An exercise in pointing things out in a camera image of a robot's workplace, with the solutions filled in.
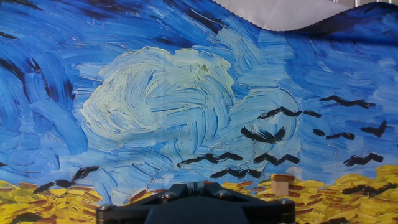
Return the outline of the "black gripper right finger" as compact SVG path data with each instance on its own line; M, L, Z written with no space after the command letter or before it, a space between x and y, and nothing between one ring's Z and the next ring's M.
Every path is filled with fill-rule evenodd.
M216 182L197 182L196 194L205 223L295 223L295 203L290 199L266 202Z

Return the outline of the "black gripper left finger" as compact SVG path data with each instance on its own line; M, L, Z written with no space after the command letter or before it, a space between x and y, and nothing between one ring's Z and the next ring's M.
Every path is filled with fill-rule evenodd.
M197 192L197 183L173 184L169 189L129 205L100 205L96 209L96 224L145 224L155 208L167 205L178 199L193 196Z

